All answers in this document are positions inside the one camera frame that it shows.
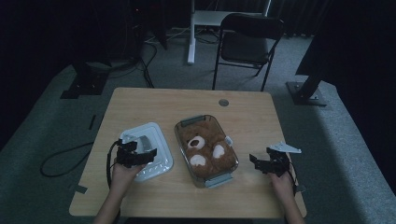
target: stand base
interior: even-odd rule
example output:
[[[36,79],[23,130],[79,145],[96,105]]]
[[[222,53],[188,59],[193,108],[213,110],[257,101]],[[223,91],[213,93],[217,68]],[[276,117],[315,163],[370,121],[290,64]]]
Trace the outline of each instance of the stand base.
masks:
[[[108,73],[91,71],[93,79],[90,83],[82,83],[76,76],[68,91],[62,93],[61,99],[77,99],[80,95],[100,95],[106,85]]]
[[[304,99],[298,95],[298,91],[304,85],[303,82],[287,82],[290,95],[293,99],[295,105],[318,105],[318,106],[326,106],[326,102],[323,100],[323,97],[319,90],[316,90],[314,94],[309,99]]]

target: lid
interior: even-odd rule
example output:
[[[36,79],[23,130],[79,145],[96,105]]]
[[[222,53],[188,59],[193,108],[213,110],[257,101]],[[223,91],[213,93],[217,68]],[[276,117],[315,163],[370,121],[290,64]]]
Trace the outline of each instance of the lid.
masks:
[[[161,175],[169,171],[173,166],[173,158],[166,144],[163,132],[157,123],[149,122],[147,124],[124,131],[120,135],[122,142],[136,141],[137,153],[148,152],[157,148],[157,156],[154,161],[147,164],[147,166],[137,174],[134,181],[143,182],[154,176]]]

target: brown teddy bear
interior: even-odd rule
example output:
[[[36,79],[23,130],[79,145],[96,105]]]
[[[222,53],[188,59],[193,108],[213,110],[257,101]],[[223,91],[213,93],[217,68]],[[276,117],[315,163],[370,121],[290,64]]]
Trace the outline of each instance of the brown teddy bear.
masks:
[[[186,158],[197,177],[207,178],[235,166],[233,149],[225,142],[225,134],[213,122],[197,121],[184,127],[179,136]]]

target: person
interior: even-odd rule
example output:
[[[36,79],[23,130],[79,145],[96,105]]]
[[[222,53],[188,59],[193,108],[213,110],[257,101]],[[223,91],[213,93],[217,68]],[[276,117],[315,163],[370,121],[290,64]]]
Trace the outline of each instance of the person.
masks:
[[[287,172],[281,177],[272,173],[268,173],[268,175],[271,178],[275,195],[285,210],[285,217],[289,224],[305,223],[297,202],[294,199],[293,180],[291,176]]]
[[[126,168],[121,164],[114,164],[110,191],[93,221],[94,224],[108,224],[114,221],[129,186],[145,166],[146,164]]]
[[[129,186],[134,181],[136,175],[145,166],[146,165],[139,165],[132,168],[126,168],[121,164],[114,164],[110,191],[93,221],[94,224],[108,224],[114,221],[119,212],[122,199]],[[276,197],[280,200],[285,209],[286,220],[289,224],[305,223],[300,209],[294,199],[292,187],[293,180],[291,179],[291,176],[287,172],[281,177],[271,173],[268,173],[268,175],[272,180]]]

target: table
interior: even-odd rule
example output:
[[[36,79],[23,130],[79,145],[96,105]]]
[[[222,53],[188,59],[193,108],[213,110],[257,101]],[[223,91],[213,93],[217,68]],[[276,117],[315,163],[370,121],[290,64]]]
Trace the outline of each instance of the table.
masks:
[[[227,106],[219,104],[224,99],[229,102]],[[198,189],[193,185],[174,133],[181,119],[204,114],[214,116],[231,136],[239,160],[233,180],[213,189]],[[161,127],[174,165],[167,173],[134,182],[123,200],[122,216],[283,217],[270,179],[255,170],[248,158],[251,153],[268,160],[265,148],[284,141],[269,93],[134,88],[118,88],[112,95],[79,181],[87,191],[75,193],[69,209],[71,215],[96,215],[108,193],[105,168],[111,144],[124,130],[148,122]],[[305,216],[301,193],[297,193],[296,200]]]
[[[262,13],[246,13],[249,15],[266,16],[271,4],[271,0],[266,2],[264,11]],[[189,58],[188,64],[194,64],[195,62],[195,25],[209,25],[209,26],[220,26],[221,21],[228,14],[229,11],[204,11],[195,10],[195,0],[191,0],[191,27],[190,27],[190,46],[189,46]]]

